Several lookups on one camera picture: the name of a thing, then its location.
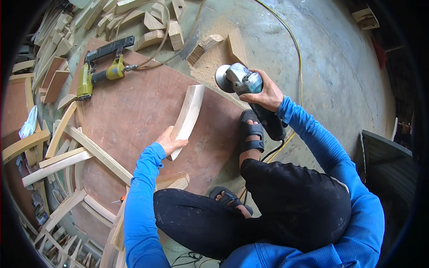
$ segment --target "person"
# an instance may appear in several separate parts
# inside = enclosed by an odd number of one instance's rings
[[[261,216],[251,217],[227,188],[210,196],[179,189],[154,193],[161,161],[187,140],[171,141],[172,126],[145,148],[131,180],[124,212],[126,262],[170,267],[157,227],[222,268],[375,267],[384,234],[380,201],[361,182],[338,140],[284,96],[264,71],[259,94],[242,101],[275,112],[306,143],[325,174],[291,163],[259,161],[263,129],[251,110],[240,120],[240,171]]]

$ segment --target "leg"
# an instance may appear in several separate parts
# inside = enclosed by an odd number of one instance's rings
[[[253,159],[243,161],[241,175],[262,214],[262,235],[273,244],[308,252],[335,243],[346,230],[350,196],[328,175]]]
[[[226,259],[235,249],[256,242],[240,210],[179,189],[154,194],[156,225],[188,249]]]

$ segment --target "concrete floor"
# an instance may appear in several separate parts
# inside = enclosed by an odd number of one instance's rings
[[[365,129],[390,138],[395,122],[395,101],[390,90],[386,70],[380,70],[373,49],[370,32],[361,31],[353,20],[347,2],[339,0],[263,0],[289,25],[295,35],[302,57],[303,107],[323,124],[343,145],[352,157],[359,138]],[[187,12],[182,22],[184,39],[193,25],[199,1],[186,1]],[[119,38],[135,35],[139,38],[145,29],[143,23],[121,30]],[[214,73],[219,62],[203,61],[200,69],[190,68],[186,56],[203,36],[212,33],[227,33],[239,27],[245,44],[250,68],[263,69],[285,95],[300,103],[298,56],[293,41],[286,29],[264,7],[253,0],[207,0],[190,44],[181,54],[168,62],[168,66],[194,78],[211,89],[226,96],[213,84]],[[79,57],[95,29],[79,29],[75,33],[75,44],[69,55],[70,71],[73,75]],[[151,56],[156,47],[139,51]],[[165,48],[155,59],[169,58],[173,54],[167,41]],[[68,94],[71,77],[63,87],[58,99]],[[238,103],[236,97],[226,96]],[[41,116],[48,124],[58,119],[57,103],[46,108],[38,104]],[[266,135],[266,151],[277,146]],[[304,142],[294,136],[277,155],[277,161],[292,162],[322,172],[317,161]],[[238,153],[225,164],[212,186],[225,185],[238,190],[244,180],[239,175]],[[249,198],[248,203],[260,215]],[[188,250],[174,241],[164,245],[167,258],[172,262]],[[217,262],[203,264],[203,268],[217,267]]]

